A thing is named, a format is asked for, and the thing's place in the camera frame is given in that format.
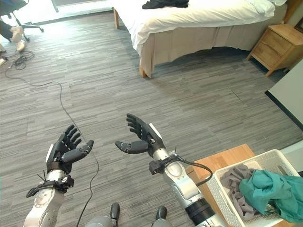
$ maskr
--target wooden nightstand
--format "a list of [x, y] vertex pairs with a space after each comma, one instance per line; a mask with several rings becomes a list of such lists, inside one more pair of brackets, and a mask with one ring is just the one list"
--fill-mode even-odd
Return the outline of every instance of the wooden nightstand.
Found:
[[303, 34], [291, 25], [271, 25], [247, 56], [257, 59], [269, 71], [288, 68], [303, 57]]

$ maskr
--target gray cloth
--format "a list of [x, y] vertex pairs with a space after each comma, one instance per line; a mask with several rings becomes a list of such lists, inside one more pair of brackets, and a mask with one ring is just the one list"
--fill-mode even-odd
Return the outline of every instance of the gray cloth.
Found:
[[240, 164], [230, 169], [220, 178], [223, 187], [230, 189], [228, 195], [238, 214], [244, 221], [253, 219], [258, 211], [245, 201], [244, 196], [239, 190], [239, 184], [243, 178], [249, 179], [254, 171], [254, 169], [248, 169], [246, 165]]

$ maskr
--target teal cloth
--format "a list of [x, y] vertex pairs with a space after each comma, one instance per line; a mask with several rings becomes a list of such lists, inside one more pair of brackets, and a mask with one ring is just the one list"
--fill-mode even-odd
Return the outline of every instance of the teal cloth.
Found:
[[239, 185], [245, 200], [262, 214], [273, 205], [284, 220], [291, 223], [303, 222], [303, 178], [274, 174], [256, 170], [250, 179]]

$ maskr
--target white laundry basket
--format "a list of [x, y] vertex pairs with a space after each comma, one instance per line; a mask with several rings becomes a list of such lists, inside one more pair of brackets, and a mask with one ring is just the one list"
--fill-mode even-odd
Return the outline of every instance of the white laundry basket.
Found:
[[220, 177], [239, 164], [245, 164], [248, 168], [265, 169], [277, 174], [299, 176], [284, 155], [276, 149], [215, 171], [207, 185], [228, 224], [232, 227], [271, 227], [282, 221], [276, 212], [269, 215], [256, 215], [250, 221], [241, 219], [227, 194], [229, 189], [224, 188], [220, 183]]

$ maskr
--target white bedsheet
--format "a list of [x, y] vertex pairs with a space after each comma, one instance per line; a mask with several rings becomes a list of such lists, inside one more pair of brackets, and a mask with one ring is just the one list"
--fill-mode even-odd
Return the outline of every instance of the white bedsheet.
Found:
[[141, 54], [149, 34], [177, 27], [219, 27], [269, 19], [246, 0], [190, 0], [187, 8], [142, 9], [147, 0], [112, 0], [128, 29], [134, 49]]

